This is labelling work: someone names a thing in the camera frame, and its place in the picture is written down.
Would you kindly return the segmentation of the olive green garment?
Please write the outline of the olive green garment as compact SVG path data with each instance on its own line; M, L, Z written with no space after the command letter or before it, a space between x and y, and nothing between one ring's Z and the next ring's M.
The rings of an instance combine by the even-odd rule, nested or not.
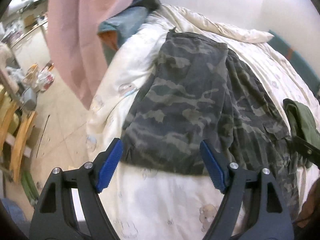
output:
M313 135L319 135L313 114L306 105L291 99L284 99L283 107L292 136L297 135L303 139L309 139Z

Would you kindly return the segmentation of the white cartoon print duvet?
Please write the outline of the white cartoon print duvet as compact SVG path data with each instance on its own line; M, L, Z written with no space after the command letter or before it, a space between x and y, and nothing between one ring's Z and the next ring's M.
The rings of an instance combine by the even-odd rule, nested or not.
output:
M271 31L161 5L121 45L93 98L90 159L123 155L99 198L120 239L201 239L223 198L199 153L209 139L240 167L268 167L297 217L319 169L293 152L285 99L319 103Z

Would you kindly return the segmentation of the teal and orange blanket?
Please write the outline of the teal and orange blanket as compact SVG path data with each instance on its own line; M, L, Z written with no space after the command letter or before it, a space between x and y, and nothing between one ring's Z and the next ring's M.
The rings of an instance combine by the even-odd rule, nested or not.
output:
M118 51L127 39L137 32L148 14L146 7L131 7L101 22L97 35L105 55L110 56Z

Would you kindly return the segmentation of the wooden chair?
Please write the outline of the wooden chair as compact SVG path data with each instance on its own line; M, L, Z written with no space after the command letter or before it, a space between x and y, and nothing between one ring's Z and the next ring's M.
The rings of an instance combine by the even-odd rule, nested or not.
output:
M27 146L27 140L36 117L36 111L22 110L6 89L1 88L1 171L10 182L19 181L22 158L30 157L32 149Z

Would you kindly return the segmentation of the camouflage cargo pants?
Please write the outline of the camouflage cargo pants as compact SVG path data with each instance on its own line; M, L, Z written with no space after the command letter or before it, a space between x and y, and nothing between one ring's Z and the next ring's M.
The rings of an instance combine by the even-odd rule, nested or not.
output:
M226 44L169 31L123 124L122 161L205 175L200 143L242 168L268 167L292 218L299 210L289 129L251 68Z

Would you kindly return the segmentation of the cream pillow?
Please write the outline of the cream pillow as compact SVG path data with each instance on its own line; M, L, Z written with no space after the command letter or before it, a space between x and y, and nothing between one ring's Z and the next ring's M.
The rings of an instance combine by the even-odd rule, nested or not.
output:
M162 4L161 11L169 18L169 14L178 23L192 24L202 31L208 31L233 40L251 44L266 43L272 38L269 32L256 29L243 29L232 24L212 22L204 15L193 12L184 7Z

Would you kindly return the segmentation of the pink hanging curtain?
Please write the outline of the pink hanging curtain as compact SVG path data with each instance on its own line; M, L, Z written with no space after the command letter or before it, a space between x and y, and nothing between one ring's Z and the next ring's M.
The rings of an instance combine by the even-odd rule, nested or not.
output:
M100 39L101 21L126 9L133 0L49 0L47 44L66 85L89 109L107 71Z

